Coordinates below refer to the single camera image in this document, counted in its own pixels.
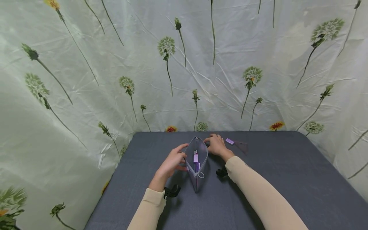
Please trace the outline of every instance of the yellow flower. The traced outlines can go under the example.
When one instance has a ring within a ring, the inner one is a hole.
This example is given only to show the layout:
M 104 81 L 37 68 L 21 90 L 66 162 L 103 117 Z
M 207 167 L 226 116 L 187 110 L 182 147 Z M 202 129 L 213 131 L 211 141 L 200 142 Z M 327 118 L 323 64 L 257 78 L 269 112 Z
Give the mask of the yellow flower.
M 279 122 L 273 123 L 273 124 L 270 126 L 270 130 L 272 130 L 272 131 L 277 131 L 278 129 L 281 129 L 284 125 L 285 125 L 285 123 L 283 123 L 282 121 L 279 121 Z
M 173 126 L 173 125 L 170 125 L 166 128 L 166 132 L 176 132 L 178 129 Z
M 4 216 L 8 212 L 8 209 L 0 210 L 0 216 Z
M 102 194 L 103 194 L 103 192 L 105 192 L 107 186 L 109 185 L 109 182 L 110 182 L 110 180 L 108 182 L 106 182 L 105 186 L 103 187 L 103 189 L 101 191 Z
M 60 5 L 56 0 L 43 0 L 47 5 L 51 6 L 54 10 L 59 10 Z

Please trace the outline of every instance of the transparent zipper pouch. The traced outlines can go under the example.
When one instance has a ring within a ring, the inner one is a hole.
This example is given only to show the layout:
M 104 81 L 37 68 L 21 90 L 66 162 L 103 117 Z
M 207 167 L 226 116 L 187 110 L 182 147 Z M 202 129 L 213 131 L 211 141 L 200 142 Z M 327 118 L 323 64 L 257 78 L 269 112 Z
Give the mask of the transparent zipper pouch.
M 208 158 L 207 146 L 199 137 L 194 137 L 185 150 L 185 154 L 187 155 L 185 163 L 188 174 L 195 193 L 198 193 L 205 177 L 203 172 Z

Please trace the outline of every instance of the purple eraser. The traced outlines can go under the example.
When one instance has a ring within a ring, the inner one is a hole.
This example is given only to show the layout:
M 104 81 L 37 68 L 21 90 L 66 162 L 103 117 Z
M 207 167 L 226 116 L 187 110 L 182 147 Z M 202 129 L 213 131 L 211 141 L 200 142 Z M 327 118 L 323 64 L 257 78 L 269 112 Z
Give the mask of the purple eraser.
M 231 144 L 231 145 L 233 145 L 233 144 L 235 143 L 234 141 L 230 140 L 229 138 L 227 138 L 225 141 L 226 141 L 227 143 Z

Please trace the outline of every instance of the beige sleeve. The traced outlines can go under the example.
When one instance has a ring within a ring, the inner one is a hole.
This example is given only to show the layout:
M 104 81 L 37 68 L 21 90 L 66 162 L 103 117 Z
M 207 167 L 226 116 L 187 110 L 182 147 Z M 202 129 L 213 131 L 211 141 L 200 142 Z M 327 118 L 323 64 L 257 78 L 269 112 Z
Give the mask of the beige sleeve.
M 166 205 L 165 192 L 147 188 L 128 230 L 156 230 L 159 217 Z
M 225 166 L 266 230 L 308 230 L 288 201 L 239 157 L 230 158 Z

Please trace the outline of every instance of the gray table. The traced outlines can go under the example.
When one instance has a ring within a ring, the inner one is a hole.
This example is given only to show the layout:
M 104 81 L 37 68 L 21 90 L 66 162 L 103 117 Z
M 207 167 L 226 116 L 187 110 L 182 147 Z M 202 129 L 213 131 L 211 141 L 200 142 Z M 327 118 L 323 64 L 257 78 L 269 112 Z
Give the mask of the gray table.
M 135 134 L 85 230 L 126 229 L 152 176 L 170 150 L 194 136 L 204 139 L 209 134 Z M 218 134 L 248 143 L 247 156 L 236 146 L 228 148 L 266 178 L 310 230 L 368 229 L 368 204 L 301 133 Z M 228 177 L 217 178 L 216 170 L 223 165 L 217 157 L 208 159 L 205 181 L 197 194 L 186 172 L 175 173 L 167 187 L 178 184 L 181 191 L 178 197 L 168 199 L 157 229 L 264 229 L 239 188 Z

